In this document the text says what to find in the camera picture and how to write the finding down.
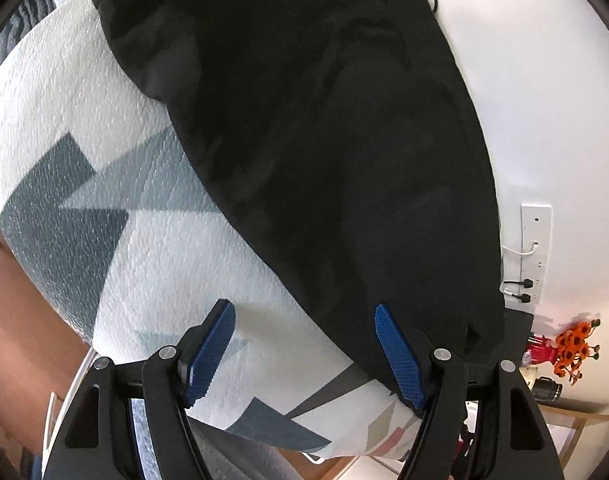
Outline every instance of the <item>white textured fabric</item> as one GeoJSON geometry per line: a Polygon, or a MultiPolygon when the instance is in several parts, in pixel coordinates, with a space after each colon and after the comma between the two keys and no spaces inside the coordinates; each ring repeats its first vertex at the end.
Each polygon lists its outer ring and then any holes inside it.
{"type": "MultiPolygon", "coordinates": [[[[235,335],[208,394],[190,415],[226,429],[254,398],[279,414],[289,413],[351,361],[214,206],[206,200],[196,210],[187,205],[183,192],[198,191],[177,189],[189,182],[180,171],[187,164],[183,154],[174,155],[177,173],[156,173],[165,161],[143,146],[173,152],[172,132],[161,144],[148,144],[170,127],[165,108],[144,97],[114,60],[91,0],[67,2],[0,68],[0,215],[15,190],[26,187],[32,168],[69,135],[96,175],[62,200],[60,210],[121,207],[128,212],[93,313],[92,334],[85,334],[93,346],[118,364],[144,359],[159,346],[176,343],[218,298],[228,298],[237,311],[235,335]],[[132,160],[143,166],[134,167],[132,160]],[[126,168],[122,177],[120,168],[126,168]],[[127,186],[124,179],[131,177],[133,185],[127,186]],[[116,178],[123,180],[112,187],[116,178]],[[146,199],[127,196],[137,190],[146,199]]],[[[201,186],[191,176],[194,186],[201,186]]],[[[34,186],[36,200],[49,186],[34,186]]],[[[75,234],[67,240],[77,243],[75,234]]],[[[49,297],[49,285],[39,286],[49,297]]],[[[387,388],[368,380],[292,418],[330,441],[315,450],[323,457],[366,454],[385,444],[383,455],[400,458],[419,426],[387,388]]]]}

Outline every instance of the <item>blue gripper pad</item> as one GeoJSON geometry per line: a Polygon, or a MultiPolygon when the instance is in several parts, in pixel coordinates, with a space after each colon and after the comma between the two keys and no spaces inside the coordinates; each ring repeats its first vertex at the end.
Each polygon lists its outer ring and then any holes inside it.
{"type": "Polygon", "coordinates": [[[413,402],[417,409],[422,409],[427,396],[422,391],[420,367],[386,305],[380,304],[375,309],[375,332],[398,381],[402,397],[413,402]]]}
{"type": "Polygon", "coordinates": [[[235,330],[235,307],[229,302],[214,321],[200,350],[188,366],[184,400],[188,407],[206,395],[235,330]]]}

